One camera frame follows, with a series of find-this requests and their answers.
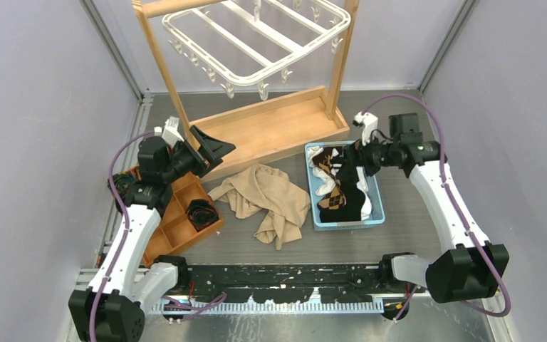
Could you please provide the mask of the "white plastic clip hanger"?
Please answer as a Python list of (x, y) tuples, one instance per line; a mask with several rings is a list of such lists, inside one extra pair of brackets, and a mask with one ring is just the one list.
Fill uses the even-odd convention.
[(269, 82), (284, 85), (293, 67), (321, 46), (336, 53), (351, 24), (331, 1), (222, 1), (162, 17), (169, 43), (229, 98), (255, 87), (262, 100)]

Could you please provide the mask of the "black white-striped sock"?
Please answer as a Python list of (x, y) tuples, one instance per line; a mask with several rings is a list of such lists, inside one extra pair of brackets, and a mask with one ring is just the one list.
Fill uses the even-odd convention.
[(365, 194), (353, 183), (343, 183), (333, 174), (334, 168), (328, 157), (318, 158), (313, 162), (313, 174), (323, 181), (316, 190), (321, 196), (317, 203), (320, 210), (320, 221), (356, 222), (362, 220), (362, 209)]

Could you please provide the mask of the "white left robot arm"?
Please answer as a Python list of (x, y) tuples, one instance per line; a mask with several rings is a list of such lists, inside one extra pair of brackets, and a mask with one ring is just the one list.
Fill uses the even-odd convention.
[(171, 202), (172, 183), (191, 173), (203, 177), (223, 162), (236, 145), (208, 136), (197, 126), (189, 131), (197, 139), (194, 149), (169, 125), (156, 127), (126, 142), (121, 155), (137, 143), (138, 179), (120, 192), (114, 174), (110, 191), (123, 216), (113, 245), (86, 289), (75, 290), (68, 300), (81, 341), (139, 341), (149, 310), (169, 291), (183, 294), (190, 277), (183, 257), (158, 256), (149, 271), (135, 275), (150, 238)]

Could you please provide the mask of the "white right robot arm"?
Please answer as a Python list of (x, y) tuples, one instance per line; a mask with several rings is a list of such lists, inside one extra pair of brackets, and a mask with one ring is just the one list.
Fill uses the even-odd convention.
[(373, 176), (384, 167), (397, 167), (422, 197), (437, 231), (441, 254), (429, 261), (413, 254), (386, 254), (379, 264), (378, 283), (387, 292), (407, 284), (428, 290), (438, 303), (492, 297), (509, 261), (503, 244), (493, 244), (465, 207), (452, 179), (441, 145), (426, 141), (415, 113), (392, 115), (390, 136), (375, 137), (378, 119), (359, 112), (353, 125), (360, 139), (343, 149), (343, 179), (358, 179), (358, 170)]

